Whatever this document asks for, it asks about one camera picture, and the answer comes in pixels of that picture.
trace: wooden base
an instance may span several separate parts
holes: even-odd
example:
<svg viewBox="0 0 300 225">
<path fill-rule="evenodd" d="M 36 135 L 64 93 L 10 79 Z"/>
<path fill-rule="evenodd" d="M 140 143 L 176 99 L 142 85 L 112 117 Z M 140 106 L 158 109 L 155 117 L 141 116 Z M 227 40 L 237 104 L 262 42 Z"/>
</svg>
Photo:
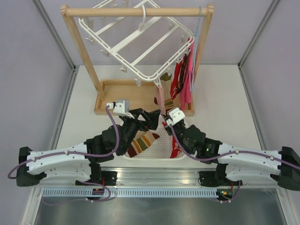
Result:
<svg viewBox="0 0 300 225">
<path fill-rule="evenodd" d="M 138 87 L 132 79 L 104 79 L 100 81 L 100 85 L 104 90 L 105 99 L 102 101 L 100 96 L 97 96 L 95 104 L 95 113 L 97 115 L 106 115 L 106 103 L 114 102 L 116 99 L 129 100 L 130 109 L 142 108 L 146 111 L 158 109 L 158 105 L 154 103 L 155 89 L 153 82 L 142 82 Z M 175 107 L 179 107 L 179 95 L 174 99 Z M 194 115 L 194 101 L 186 104 L 183 110 L 186 116 Z"/>
</svg>

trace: ventilation grille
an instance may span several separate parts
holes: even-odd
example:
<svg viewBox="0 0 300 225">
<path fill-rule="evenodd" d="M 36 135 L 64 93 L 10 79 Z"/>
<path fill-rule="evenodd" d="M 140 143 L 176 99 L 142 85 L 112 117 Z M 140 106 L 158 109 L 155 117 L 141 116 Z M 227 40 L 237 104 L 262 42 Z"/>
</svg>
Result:
<svg viewBox="0 0 300 225">
<path fill-rule="evenodd" d="M 216 198 L 215 188 L 110 188 L 111 197 Z M 44 188 L 43 197 L 95 197 L 92 188 Z"/>
</svg>

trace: wooden rod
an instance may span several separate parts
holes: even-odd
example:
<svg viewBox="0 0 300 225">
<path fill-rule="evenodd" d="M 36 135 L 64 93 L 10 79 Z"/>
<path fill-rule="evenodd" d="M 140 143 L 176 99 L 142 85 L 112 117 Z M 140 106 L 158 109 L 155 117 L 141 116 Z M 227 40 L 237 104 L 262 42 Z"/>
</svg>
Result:
<svg viewBox="0 0 300 225">
<path fill-rule="evenodd" d="M 208 4 L 207 9 L 208 9 L 207 15 L 202 22 L 198 46 L 197 46 L 195 70 L 194 70 L 194 80 L 196 79 L 198 68 L 199 68 L 199 65 L 200 65 L 200 62 L 202 59 L 204 46 L 205 46 L 205 42 L 206 42 L 206 37 L 207 37 L 208 31 L 210 29 L 210 22 L 211 22 L 212 14 L 214 13 L 214 5 Z"/>
<path fill-rule="evenodd" d="M 60 7 L 60 12 L 62 14 L 62 17 L 66 23 L 67 29 L 70 32 L 70 35 L 77 47 L 77 50 L 80 54 L 80 57 L 85 65 L 86 70 L 88 71 L 90 78 L 96 88 L 96 91 L 98 93 L 98 95 L 100 96 L 101 100 L 104 100 L 104 90 L 102 89 L 101 85 L 100 85 L 100 81 L 97 77 L 96 71 L 93 67 L 93 64 L 90 60 L 89 54 L 85 48 L 85 45 L 83 43 L 83 40 L 80 36 L 79 30 L 77 28 L 77 25 L 75 23 L 74 18 L 68 16 L 68 9 L 69 6 L 68 5 L 62 5 Z"/>
<path fill-rule="evenodd" d="M 201 8 L 201 16 L 207 15 L 207 8 Z M 200 8 L 146 8 L 146 16 L 199 16 Z M 87 16 L 143 16 L 142 8 L 68 8 L 71 17 Z"/>
</svg>

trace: light blue strap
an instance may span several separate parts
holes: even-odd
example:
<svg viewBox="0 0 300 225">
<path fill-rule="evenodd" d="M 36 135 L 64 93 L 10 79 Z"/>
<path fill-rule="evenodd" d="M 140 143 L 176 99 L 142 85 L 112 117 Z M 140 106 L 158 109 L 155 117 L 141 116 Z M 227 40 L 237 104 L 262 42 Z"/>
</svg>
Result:
<svg viewBox="0 0 300 225">
<path fill-rule="evenodd" d="M 200 25 L 200 19 L 201 19 L 201 7 L 200 8 L 200 14 L 198 19 L 198 24 L 195 32 L 195 42 L 194 42 L 194 49 L 193 49 L 193 69 L 192 69 L 192 76 L 193 78 L 190 80 L 190 91 L 193 91 L 194 88 L 194 71 L 195 71 L 195 61 L 196 61 L 196 54 L 197 54 L 197 47 L 198 47 L 198 40 L 199 40 L 199 25 Z"/>
</svg>

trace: white table surface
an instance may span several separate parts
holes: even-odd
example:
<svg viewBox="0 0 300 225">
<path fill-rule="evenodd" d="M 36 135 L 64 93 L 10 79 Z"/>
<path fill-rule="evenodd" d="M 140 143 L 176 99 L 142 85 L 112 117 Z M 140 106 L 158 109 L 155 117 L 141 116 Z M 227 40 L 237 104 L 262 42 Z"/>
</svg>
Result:
<svg viewBox="0 0 300 225">
<path fill-rule="evenodd" d="M 158 67 L 140 66 L 142 70 L 152 71 Z M 116 65 L 94 66 L 94 68 L 99 79 L 135 77 L 130 71 L 121 72 L 120 66 Z M 197 126 L 206 133 L 208 138 L 239 147 L 260 149 L 237 66 L 201 65 L 193 96 L 195 113 L 193 117 L 186 117 L 189 125 Z M 84 142 L 88 138 L 101 134 L 112 125 L 108 116 L 94 113 L 96 97 L 97 92 L 85 66 L 80 66 L 57 148 Z M 121 123 L 117 116 L 114 118 L 117 124 Z M 168 161 L 138 161 L 116 156 L 112 161 L 101 163 L 101 167 L 212 168 L 215 166 L 188 157 Z"/>
</svg>

